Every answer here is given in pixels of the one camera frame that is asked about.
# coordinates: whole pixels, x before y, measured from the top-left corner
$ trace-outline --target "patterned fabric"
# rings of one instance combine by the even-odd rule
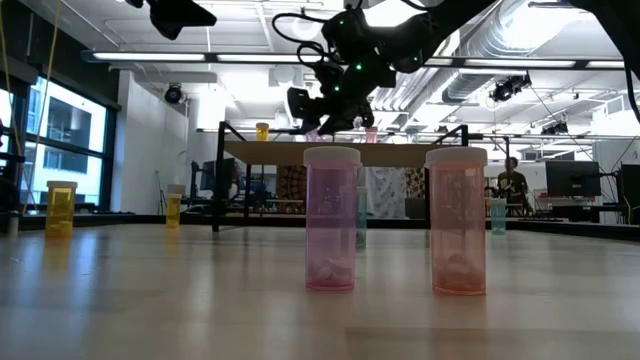
[[[425,169],[407,168],[407,197],[410,199],[424,199]]]
[[[307,201],[307,168],[304,166],[278,166],[276,195],[278,199]],[[305,204],[278,204],[278,211],[286,207],[302,213]]]
[[[404,219],[407,183],[404,168],[364,168],[368,212],[380,219]]]

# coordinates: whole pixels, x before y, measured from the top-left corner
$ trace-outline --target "black cable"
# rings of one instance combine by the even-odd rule
[[[636,103],[636,95],[633,91],[633,77],[631,75],[631,68],[629,67],[628,62],[626,61],[624,63],[624,73],[626,75],[626,80],[627,80],[627,95],[629,96],[629,104],[631,105],[631,109],[633,110],[633,113],[636,116],[636,120],[638,120],[638,122],[640,123],[640,111],[638,111],[638,103]],[[627,152],[631,148],[631,145],[633,145],[633,143],[637,140],[637,138],[638,138],[638,135],[634,136],[633,139],[629,141],[629,145],[624,150],[622,155],[620,155],[618,160],[613,164],[613,167],[611,168],[610,172],[613,172],[615,170],[616,166],[618,166],[618,163],[622,161],[622,158],[627,154]]]
[[[288,35],[285,35],[282,31],[280,31],[280,29],[278,29],[278,27],[276,26],[276,21],[278,21],[278,19],[285,18],[285,17],[298,18],[298,19],[307,20],[307,21],[311,21],[311,22],[318,22],[318,23],[322,23],[322,24],[326,23],[327,20],[314,18],[314,17],[308,16],[308,15],[303,15],[303,14],[296,14],[296,13],[281,13],[281,14],[277,14],[271,20],[271,26],[273,27],[273,30],[278,35],[280,35],[280,37],[282,37],[283,39],[286,39],[286,40],[291,41],[291,42],[296,43],[296,44],[315,43],[315,44],[320,45],[319,43],[317,43],[315,41],[307,41],[307,40],[300,40],[300,39],[292,38],[292,37],[290,37]]]
[[[540,100],[540,103],[542,104],[542,106],[544,106],[545,109],[547,109],[547,112],[549,112],[549,115],[551,115],[551,117],[553,118],[553,120],[555,121],[559,121],[558,118],[556,118],[556,116],[553,114],[553,112],[551,111],[551,109],[549,109],[549,107],[547,106],[547,104],[544,103],[544,100],[542,100],[542,98],[540,97],[540,95],[538,95],[538,92],[536,91],[536,89],[533,88],[533,86],[530,86],[531,90],[533,91],[533,93],[536,95],[536,97],[538,98],[538,100]],[[582,151],[583,153],[585,153],[589,159],[591,159],[591,161],[595,162],[598,164],[598,167],[600,168],[600,171],[602,171],[602,173],[606,173],[606,171],[604,171],[604,169],[602,168],[602,166],[600,166],[600,163],[596,162],[595,159],[593,158],[593,156],[589,155],[586,150],[582,147],[582,145],[580,145],[580,143],[573,138],[573,136],[571,136],[570,134],[567,134],[567,136],[569,136],[569,138],[571,140],[573,140],[574,143],[576,143],[576,145],[578,145],[578,147],[580,148],[580,151]],[[609,179],[608,176],[605,176],[605,178],[607,179],[607,183],[609,184],[609,190],[611,191],[611,196],[613,196],[614,191],[613,191],[613,185],[611,184],[611,179]]]
[[[298,46],[298,49],[296,50],[296,56],[298,57],[298,61],[300,61],[300,63],[308,68],[313,69],[314,66],[311,63],[305,62],[304,60],[302,60],[302,50],[304,49],[311,49],[314,52],[316,52],[318,55],[320,55],[321,60],[324,60],[325,58],[330,59],[331,61],[339,64],[339,65],[346,65],[346,63],[344,63],[343,61],[340,61],[336,58],[337,56],[337,50],[331,51],[331,45],[329,45],[329,51],[325,51],[324,47],[322,46],[322,44],[316,42],[316,41],[309,41],[309,40],[300,40],[300,39],[295,39],[292,38],[288,35],[285,35],[282,31],[280,31],[280,29],[278,29],[278,26],[276,26],[276,22],[281,19],[281,18],[296,18],[296,19],[302,19],[302,20],[306,20],[306,21],[312,21],[312,22],[318,22],[318,23],[326,23],[327,20],[325,19],[319,19],[319,18],[314,18],[305,14],[296,14],[296,13],[281,13],[281,14],[277,14],[276,16],[273,17],[273,19],[271,20],[271,26],[273,27],[273,30],[283,39],[288,40],[290,42],[296,43],[296,44],[300,44],[300,46]]]
[[[322,47],[322,45],[316,43],[316,42],[309,42],[309,43],[304,43],[304,44],[300,44],[300,46],[298,46],[298,49],[296,50],[296,56],[298,57],[298,61],[310,68],[313,69],[314,65],[312,63],[308,63],[305,62],[304,60],[302,60],[302,50],[304,49],[311,49],[313,51],[315,51],[316,53],[318,53],[318,55],[320,55],[320,60],[323,61],[324,58],[327,56],[326,52],[324,51],[324,48]]]
[[[636,94],[633,91],[633,77],[631,76],[631,68],[629,67],[629,62],[625,61],[624,63],[624,72],[627,76],[627,95],[629,95],[629,103],[631,104],[631,109],[633,109],[633,113],[636,115],[636,120],[640,123],[640,111],[638,111],[638,103],[636,103]]]

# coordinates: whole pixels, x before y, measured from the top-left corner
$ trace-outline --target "fluorescent light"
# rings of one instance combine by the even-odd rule
[[[320,55],[302,55],[305,62],[320,61]],[[298,63],[296,55],[285,54],[219,54],[218,62]]]
[[[624,61],[589,61],[587,68],[624,69]]]
[[[93,53],[98,60],[108,61],[204,61],[204,54],[185,53]]]
[[[468,59],[465,66],[510,67],[510,68],[571,68],[576,64],[571,60],[529,60],[529,59]]]
[[[502,70],[502,69],[460,69],[460,74],[464,75],[511,75],[525,76],[526,70]]]
[[[450,66],[452,62],[452,59],[431,58],[427,60],[424,66]]]

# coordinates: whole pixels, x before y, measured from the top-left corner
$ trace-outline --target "wooden table top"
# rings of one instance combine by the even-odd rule
[[[0,235],[0,359],[637,359],[640,246],[487,234],[487,295],[437,296],[428,232],[369,230],[355,289],[305,289],[305,230]]]
[[[224,150],[245,164],[302,165],[306,149],[318,146],[343,146],[360,151],[363,166],[424,167],[427,152],[446,146],[425,144],[352,144],[228,141]]]

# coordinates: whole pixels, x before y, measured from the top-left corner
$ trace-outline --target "computer monitor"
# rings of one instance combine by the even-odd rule
[[[229,190],[233,182],[235,159],[222,160],[222,188]],[[216,162],[207,161],[202,164],[202,177],[200,178],[200,190],[215,191],[216,187]]]
[[[625,205],[628,201],[632,208],[640,206],[640,187],[636,185],[638,179],[640,179],[640,165],[623,164],[620,167],[618,192],[621,192],[625,199],[621,200],[621,196],[618,196],[618,201],[625,202]]]
[[[549,196],[602,195],[600,165],[593,161],[547,161],[547,194]]]

